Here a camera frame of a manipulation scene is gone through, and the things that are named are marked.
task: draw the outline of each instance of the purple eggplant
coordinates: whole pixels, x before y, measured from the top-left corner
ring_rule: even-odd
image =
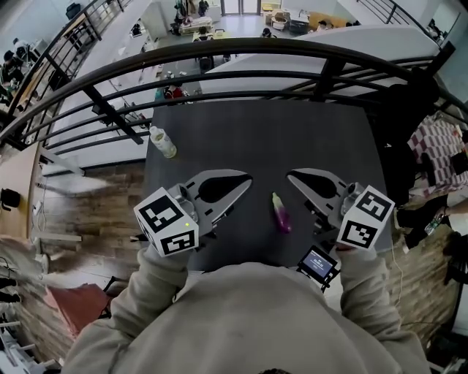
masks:
[[[290,223],[290,215],[287,214],[286,208],[283,205],[283,202],[279,198],[279,196],[273,192],[273,208],[275,210],[276,220],[278,221],[279,228],[285,234],[289,234],[291,232],[291,223]]]

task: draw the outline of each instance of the sweatshirt sleeve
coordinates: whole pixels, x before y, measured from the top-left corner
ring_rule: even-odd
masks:
[[[373,335],[399,363],[403,373],[430,373],[416,334],[401,331],[401,318],[390,303],[385,260],[372,251],[337,251],[341,259],[343,316]]]
[[[140,269],[110,304],[112,317],[83,329],[67,355],[63,373],[107,373],[119,352],[171,306],[185,285],[190,254],[162,258],[151,246],[141,250]]]

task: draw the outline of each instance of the black railing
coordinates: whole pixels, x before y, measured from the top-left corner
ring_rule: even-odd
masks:
[[[374,13],[383,23],[392,25],[413,25],[418,27],[437,46],[437,41],[411,14],[393,0],[356,0]]]
[[[276,71],[276,70],[247,70],[231,72],[214,72],[200,75],[187,75],[168,80],[160,80],[152,83],[146,83],[131,87],[107,96],[97,94],[94,87],[98,83],[125,75],[130,72],[166,64],[174,61],[199,58],[203,56],[223,56],[237,53],[268,53],[292,56],[306,56],[310,58],[319,58],[323,60],[323,68],[320,73]],[[107,66],[101,67],[79,77],[66,86],[53,92],[50,96],[44,98],[35,107],[21,117],[16,118],[7,128],[0,133],[0,141],[5,141],[12,135],[15,135],[14,142],[18,148],[27,146],[27,139],[35,136],[33,142],[41,142],[47,149],[57,150],[57,154],[68,153],[74,150],[87,148],[95,145],[101,145],[109,142],[133,139],[137,144],[141,144],[142,137],[148,136],[148,127],[151,123],[150,118],[141,118],[137,116],[136,121],[127,121],[125,115],[131,112],[138,112],[149,108],[157,108],[165,105],[182,104],[187,102],[196,102],[216,100],[216,99],[236,99],[244,97],[260,99],[306,99],[317,102],[336,102],[350,104],[358,107],[373,109],[380,105],[378,100],[350,96],[342,92],[345,88],[361,87],[367,91],[385,91],[388,89],[389,82],[382,81],[386,78],[398,78],[404,82],[412,79],[410,68],[421,66],[427,69],[431,74],[437,72],[441,65],[441,59],[446,59],[447,53],[440,53],[439,56],[428,56],[424,58],[408,58],[404,60],[389,62],[373,56],[359,53],[354,50],[348,50],[341,47],[334,47],[314,42],[306,42],[295,39],[260,39],[260,38],[238,38],[212,40],[204,43],[189,43],[176,45],[172,47],[152,50],[146,53],[140,53],[136,56],[128,57]],[[198,93],[193,96],[185,96],[177,99],[159,99],[149,102],[137,103],[129,107],[115,110],[107,102],[111,99],[125,97],[142,91],[163,88],[169,85],[182,85],[190,82],[201,82],[206,80],[226,80],[241,79],[246,77],[273,78],[292,78],[302,79],[304,83],[293,86],[286,90],[275,91],[226,91],[216,93]],[[26,130],[25,125],[35,116],[41,115],[49,108],[57,105],[66,98],[78,93],[86,93],[91,100],[78,105],[66,112],[55,115],[48,121],[42,122],[33,129]],[[442,97],[450,104],[457,106],[460,110],[468,114],[468,108],[460,101],[456,100],[449,93],[443,91]],[[61,129],[54,129],[56,121],[83,111],[91,107],[98,106],[102,114],[93,115],[90,118],[72,122],[72,124]],[[66,139],[60,139],[58,142],[50,140],[60,134],[66,134],[68,131],[78,129],[90,123],[97,121],[103,122],[102,128],[94,128],[92,131],[84,131],[75,136]],[[123,130],[125,134],[112,136],[113,131]],[[98,134],[108,133],[110,137],[95,142],[85,144],[73,144],[78,140],[93,137]]]
[[[130,1],[93,0],[74,16],[45,48],[27,72],[19,89],[14,92],[8,109],[9,118],[14,117],[16,109],[26,111],[30,106],[34,106],[33,101],[42,101],[57,85],[64,85],[72,80],[94,42],[101,40],[100,34],[117,16],[119,10],[124,11]],[[58,103],[56,107],[51,108],[51,115],[54,116],[59,109]],[[39,119],[32,118],[26,125],[27,130],[34,125],[35,120],[42,123],[46,114],[44,112]]]

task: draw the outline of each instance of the plaid fabric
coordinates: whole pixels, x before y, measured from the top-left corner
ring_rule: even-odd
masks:
[[[461,136],[452,123],[444,118],[426,117],[409,139],[408,145],[419,164],[423,153],[429,155],[436,178],[436,185],[430,187],[423,176],[418,182],[419,186],[409,190],[410,196],[448,194],[468,186],[468,172],[456,175],[450,164],[450,157],[464,150]]]

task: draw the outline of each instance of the screen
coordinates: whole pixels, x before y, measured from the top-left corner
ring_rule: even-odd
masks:
[[[333,268],[333,265],[330,262],[314,251],[307,255],[303,263],[314,270],[322,278],[324,278]]]

